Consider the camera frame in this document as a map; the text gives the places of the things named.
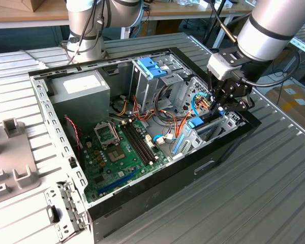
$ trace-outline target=blue cable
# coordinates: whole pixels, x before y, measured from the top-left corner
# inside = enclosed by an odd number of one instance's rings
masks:
[[[195,115],[198,115],[198,112],[197,112],[197,110],[195,109],[195,97],[197,96],[197,95],[203,95],[203,96],[207,96],[207,94],[206,93],[195,93],[194,94],[194,96],[192,97],[192,101],[191,101],[191,105],[192,105],[192,110],[193,110],[193,112],[195,113]]]
[[[137,32],[135,33],[135,35],[133,36],[133,38],[135,38],[135,37],[136,37],[136,35],[139,33],[140,28],[141,28],[141,21],[139,22],[139,28],[138,28]]]
[[[156,141],[160,137],[163,137],[163,135],[155,135],[155,137],[153,138],[153,141]]]

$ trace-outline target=motherboard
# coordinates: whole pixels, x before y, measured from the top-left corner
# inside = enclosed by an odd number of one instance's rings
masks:
[[[141,121],[112,122],[82,136],[84,173],[88,180],[85,195],[94,202],[132,180],[161,168],[167,156],[151,142]]]

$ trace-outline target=table leg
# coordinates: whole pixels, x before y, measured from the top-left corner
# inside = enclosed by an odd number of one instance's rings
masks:
[[[128,39],[130,37],[130,28],[122,27],[121,28],[121,38],[120,39]]]
[[[230,14],[228,17],[225,18],[224,24],[227,25],[230,21],[232,21],[234,16]],[[221,42],[223,41],[223,38],[225,36],[225,32],[223,29],[221,29],[218,33],[218,36],[215,40],[215,43],[213,44],[212,48],[219,48]]]

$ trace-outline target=red cable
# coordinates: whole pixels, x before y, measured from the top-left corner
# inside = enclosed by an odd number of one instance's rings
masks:
[[[75,130],[76,138],[77,138],[77,147],[78,147],[78,158],[79,158],[80,157],[80,144],[79,144],[80,140],[79,140],[79,136],[78,136],[78,131],[77,131],[76,125],[66,115],[65,115],[65,119],[70,122],[70,124],[72,125],[73,129]]]

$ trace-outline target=yellow cable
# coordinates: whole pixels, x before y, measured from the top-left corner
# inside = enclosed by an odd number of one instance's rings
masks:
[[[121,111],[121,113],[118,113],[117,116],[122,116],[126,112],[126,108],[127,108],[127,101],[125,100],[123,110]]]

